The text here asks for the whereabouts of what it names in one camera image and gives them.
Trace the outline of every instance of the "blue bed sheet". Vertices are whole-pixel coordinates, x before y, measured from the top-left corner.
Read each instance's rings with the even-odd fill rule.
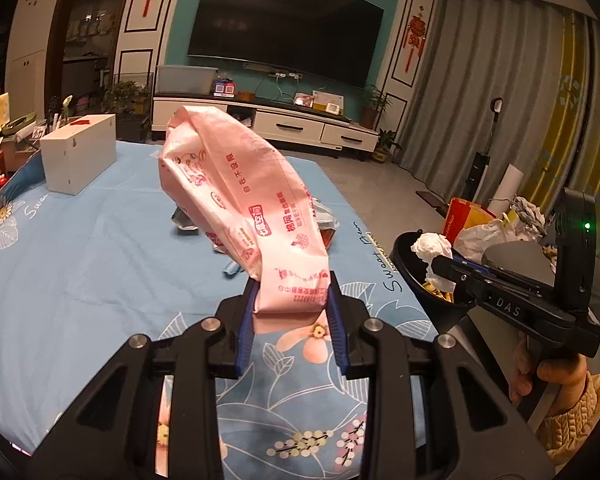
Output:
[[[49,192],[37,156],[0,197],[0,432],[28,452],[131,334],[178,335],[247,280],[222,275],[229,259],[203,235],[177,234],[156,146],[119,142],[117,152],[77,196]],[[289,160],[340,221],[329,254],[343,293],[405,335],[432,339],[413,293],[336,187],[314,162]],[[217,396],[225,478],[357,473],[366,382],[340,376],[328,338],[258,336],[246,373],[218,381]]]

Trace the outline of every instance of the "drawer handle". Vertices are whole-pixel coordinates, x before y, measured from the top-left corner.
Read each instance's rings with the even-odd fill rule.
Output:
[[[362,141],[360,139],[354,139],[353,137],[345,137],[341,135],[340,138],[343,140],[350,140],[351,142],[357,142],[358,144],[362,144]]]
[[[298,132],[300,132],[301,130],[304,130],[304,128],[301,128],[300,126],[289,126],[288,124],[276,123],[276,126],[279,128],[287,128],[289,130],[297,130]]]

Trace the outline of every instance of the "potted plant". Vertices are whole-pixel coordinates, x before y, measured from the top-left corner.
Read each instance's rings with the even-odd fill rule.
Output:
[[[378,116],[391,104],[388,94],[382,93],[375,85],[367,85],[362,92],[360,126],[373,130]]]
[[[380,129],[380,135],[378,136],[378,143],[374,152],[371,154],[371,158],[379,164],[384,164],[389,158],[389,150],[392,146],[398,146],[402,149],[400,144],[394,141],[396,132],[393,130]]]
[[[102,111],[116,115],[116,138],[144,142],[147,89],[134,81],[118,81],[104,94]]]

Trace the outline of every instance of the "tile floor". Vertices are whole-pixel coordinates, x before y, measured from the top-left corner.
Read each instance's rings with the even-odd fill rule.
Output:
[[[360,162],[346,156],[336,159],[290,150],[282,153],[317,162],[387,254],[394,240],[405,231],[442,230],[442,216],[415,193],[427,187],[397,164]]]

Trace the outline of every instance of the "television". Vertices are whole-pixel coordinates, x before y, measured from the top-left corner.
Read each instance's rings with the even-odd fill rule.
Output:
[[[363,87],[381,21],[365,0],[200,0],[188,54]]]

